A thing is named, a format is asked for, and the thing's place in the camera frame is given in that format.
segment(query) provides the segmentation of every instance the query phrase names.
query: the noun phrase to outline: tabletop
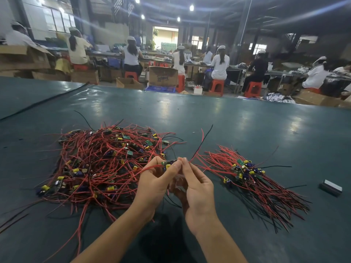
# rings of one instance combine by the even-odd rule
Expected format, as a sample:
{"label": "tabletop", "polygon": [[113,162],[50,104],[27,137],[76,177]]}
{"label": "tabletop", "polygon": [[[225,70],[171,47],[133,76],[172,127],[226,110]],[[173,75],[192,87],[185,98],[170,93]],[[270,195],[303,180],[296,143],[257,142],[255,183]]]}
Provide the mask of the tabletop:
{"label": "tabletop", "polygon": [[[36,82],[26,80],[27,84]],[[60,86],[55,81],[47,84],[52,85],[48,90]],[[262,162],[279,146],[265,164],[293,168],[269,168],[266,174],[286,187],[307,185],[294,189],[313,202],[310,213],[304,215],[305,221],[293,217],[290,233],[281,230],[276,234],[272,225],[256,215],[252,217],[238,195],[206,172],[214,183],[219,219],[250,263],[349,262],[351,180],[345,165],[350,159],[351,110],[83,87],[0,122],[2,212],[38,200],[31,188],[43,180],[38,176],[52,173],[59,152],[36,151],[60,148],[57,136],[45,134],[88,127],[73,110],[81,112],[93,128],[124,119],[158,132],[175,132],[187,141],[174,147],[176,156],[181,157],[191,158],[200,145],[201,128],[207,132],[212,124],[201,154],[216,150],[219,144],[232,146],[253,162]],[[173,158],[172,153],[169,155],[167,158]],[[338,166],[340,171],[331,171],[330,166]],[[324,179],[343,187],[339,198],[317,188]],[[179,204],[173,195],[170,197]],[[56,252],[74,233],[79,221],[77,214],[70,216],[70,207],[60,207],[47,215],[56,207],[46,202],[33,206],[26,218],[3,232],[0,262],[42,262]],[[0,223],[12,215],[2,214]],[[205,262],[179,208],[165,202],[157,209],[154,220],[133,241],[122,262]],[[101,210],[89,210],[83,223],[83,247],[109,224]],[[69,262],[76,248],[74,239],[48,262]]]}

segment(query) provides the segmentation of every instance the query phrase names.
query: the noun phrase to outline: bundle of wires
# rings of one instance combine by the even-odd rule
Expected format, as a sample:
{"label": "bundle of wires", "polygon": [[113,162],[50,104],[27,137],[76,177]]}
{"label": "bundle of wires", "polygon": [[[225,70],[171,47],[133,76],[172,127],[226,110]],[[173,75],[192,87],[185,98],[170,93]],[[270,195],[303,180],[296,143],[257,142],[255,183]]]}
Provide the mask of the bundle of wires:
{"label": "bundle of wires", "polygon": [[[54,210],[70,203],[72,214],[82,207],[78,228],[68,240],[77,235],[77,254],[81,250],[81,228],[88,207],[100,206],[111,221],[115,221],[112,212],[125,210],[133,202],[140,174],[146,170],[143,167],[157,155],[165,158],[165,150],[172,145],[184,143],[167,140],[175,138],[174,135],[172,132],[157,134],[151,128],[133,124],[122,128],[119,123],[97,131],[77,129],[62,135],[59,143],[63,147],[54,175],[49,183],[37,187],[37,194],[44,200],[59,203]],[[164,170],[175,161],[162,162]]]}
{"label": "bundle of wires", "polygon": [[292,215],[304,219],[298,210],[309,211],[304,196],[284,188],[268,177],[262,168],[245,159],[237,151],[219,146],[216,153],[205,152],[206,155],[196,155],[203,170],[208,170],[222,178],[228,189],[240,190],[247,199],[254,202],[261,214],[272,220],[277,232],[277,224],[282,225],[288,232]]}

